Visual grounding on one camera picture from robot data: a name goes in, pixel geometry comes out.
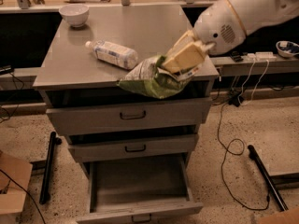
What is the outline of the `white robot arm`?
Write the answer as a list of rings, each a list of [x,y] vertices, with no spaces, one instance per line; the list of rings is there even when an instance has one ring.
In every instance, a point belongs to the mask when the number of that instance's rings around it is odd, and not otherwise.
[[[257,30],[299,15],[299,0],[217,0],[165,55],[170,73],[194,68],[207,55],[222,55]]]

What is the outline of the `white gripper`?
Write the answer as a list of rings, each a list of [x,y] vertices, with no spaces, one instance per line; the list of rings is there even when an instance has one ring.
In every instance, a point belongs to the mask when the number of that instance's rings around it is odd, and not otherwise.
[[[193,32],[202,42],[194,42]],[[228,0],[218,0],[200,14],[193,31],[187,31],[166,53],[162,67],[173,74],[194,68],[205,60],[208,51],[212,56],[225,54],[245,38],[245,29],[232,5]]]

